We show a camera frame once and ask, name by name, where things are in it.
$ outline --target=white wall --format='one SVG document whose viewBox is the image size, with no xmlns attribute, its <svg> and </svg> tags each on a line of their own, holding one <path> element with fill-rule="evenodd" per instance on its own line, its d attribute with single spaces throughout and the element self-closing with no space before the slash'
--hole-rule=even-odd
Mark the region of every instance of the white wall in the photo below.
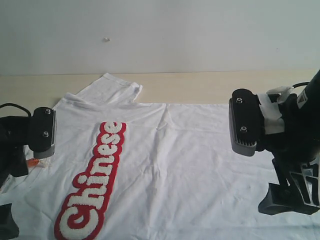
<svg viewBox="0 0 320 240">
<path fill-rule="evenodd" d="M 319 10 L 319 0 L 1 0 L 0 74 L 318 68 Z"/>
</svg>

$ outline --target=screw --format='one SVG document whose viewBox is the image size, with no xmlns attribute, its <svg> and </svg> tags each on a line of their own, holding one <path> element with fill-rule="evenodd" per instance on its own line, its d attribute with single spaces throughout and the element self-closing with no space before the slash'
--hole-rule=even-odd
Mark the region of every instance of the screw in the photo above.
<svg viewBox="0 0 320 240">
<path fill-rule="evenodd" d="M 247 132 L 247 127 L 242 126 L 242 127 L 240 128 L 240 132 L 246 133 L 246 132 Z"/>
<path fill-rule="evenodd" d="M 242 98 L 241 97 L 238 97 L 235 101 L 237 104 L 242 104 Z"/>
<path fill-rule="evenodd" d="M 43 134 L 42 134 L 42 136 L 43 136 L 44 138 L 47 138 L 47 137 L 49 137 L 49 133 L 48 133 L 47 131 L 44 131 Z"/>
</svg>

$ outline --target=white t-shirt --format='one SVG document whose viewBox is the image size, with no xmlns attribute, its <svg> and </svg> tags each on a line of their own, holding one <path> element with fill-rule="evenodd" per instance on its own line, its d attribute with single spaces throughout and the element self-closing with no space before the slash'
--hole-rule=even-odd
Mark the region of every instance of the white t-shirt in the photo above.
<svg viewBox="0 0 320 240">
<path fill-rule="evenodd" d="M 320 215 L 258 212 L 269 152 L 231 149 L 228 105 L 135 103 L 142 86 L 109 74 L 57 104 L 51 166 L 0 195 L 19 238 L 320 238 Z"/>
</svg>

